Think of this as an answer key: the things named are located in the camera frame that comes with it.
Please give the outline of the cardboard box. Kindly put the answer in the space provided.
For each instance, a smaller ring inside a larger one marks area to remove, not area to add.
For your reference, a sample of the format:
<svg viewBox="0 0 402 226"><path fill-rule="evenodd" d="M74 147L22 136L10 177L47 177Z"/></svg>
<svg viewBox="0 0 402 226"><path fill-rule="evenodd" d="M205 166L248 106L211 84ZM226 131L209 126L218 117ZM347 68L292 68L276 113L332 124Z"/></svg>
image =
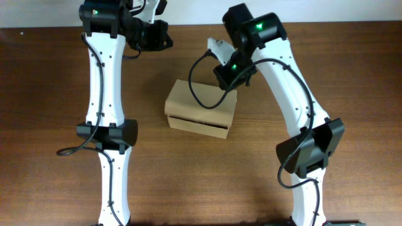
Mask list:
<svg viewBox="0 0 402 226"><path fill-rule="evenodd" d="M165 101L165 115L172 129L225 139L231 128L237 91L227 94L214 109L203 108L193 97L186 80L176 80Z"/></svg>

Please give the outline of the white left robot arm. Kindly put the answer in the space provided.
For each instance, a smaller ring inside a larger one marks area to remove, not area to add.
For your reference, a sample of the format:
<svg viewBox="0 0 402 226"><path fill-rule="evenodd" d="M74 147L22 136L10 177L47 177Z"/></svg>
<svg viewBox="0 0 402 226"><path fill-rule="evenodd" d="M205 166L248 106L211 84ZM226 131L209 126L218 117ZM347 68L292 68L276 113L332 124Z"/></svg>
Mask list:
<svg viewBox="0 0 402 226"><path fill-rule="evenodd" d="M128 165L138 137L138 122L126 119L121 100L124 48L161 51L172 47L168 23L156 20L167 2L85 1L79 8L82 40L89 49L90 101L78 136L94 143L102 173L99 225L129 225Z"/></svg>

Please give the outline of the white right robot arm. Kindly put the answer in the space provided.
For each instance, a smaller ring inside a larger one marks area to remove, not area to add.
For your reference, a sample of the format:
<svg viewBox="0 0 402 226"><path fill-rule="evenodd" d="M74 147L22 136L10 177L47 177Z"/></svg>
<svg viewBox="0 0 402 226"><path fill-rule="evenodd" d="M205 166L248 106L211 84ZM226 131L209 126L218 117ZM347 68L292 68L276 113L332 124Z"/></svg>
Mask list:
<svg viewBox="0 0 402 226"><path fill-rule="evenodd" d="M327 225L323 212L323 177L345 131L341 119L331 119L309 89L296 64L291 43L279 17L268 13L253 17L242 3L222 17L231 39L209 41L220 64L214 68L219 87L230 92L249 84L260 72L271 89L285 120L289 138L276 146L280 161L279 184L293 192L294 225ZM291 176L291 184L281 180Z"/></svg>

